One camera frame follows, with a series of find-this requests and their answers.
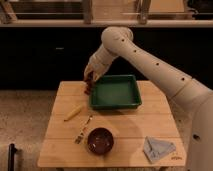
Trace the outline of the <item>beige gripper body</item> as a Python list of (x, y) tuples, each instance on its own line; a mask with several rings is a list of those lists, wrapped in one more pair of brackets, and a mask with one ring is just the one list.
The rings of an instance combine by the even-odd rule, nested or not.
[(89, 74), (92, 73), (92, 80), (96, 82), (109, 70), (112, 62), (117, 57), (117, 54), (109, 51), (101, 45), (89, 58), (88, 64), (84, 70), (84, 80), (87, 80), (89, 78)]

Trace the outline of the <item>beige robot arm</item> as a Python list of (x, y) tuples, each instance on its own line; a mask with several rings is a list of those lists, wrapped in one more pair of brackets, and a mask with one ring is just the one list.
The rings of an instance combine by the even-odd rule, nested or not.
[(84, 80), (96, 82), (112, 62), (123, 57), (164, 94), (193, 117), (186, 171), (213, 171), (213, 89), (133, 43), (128, 27), (110, 26), (89, 58)]

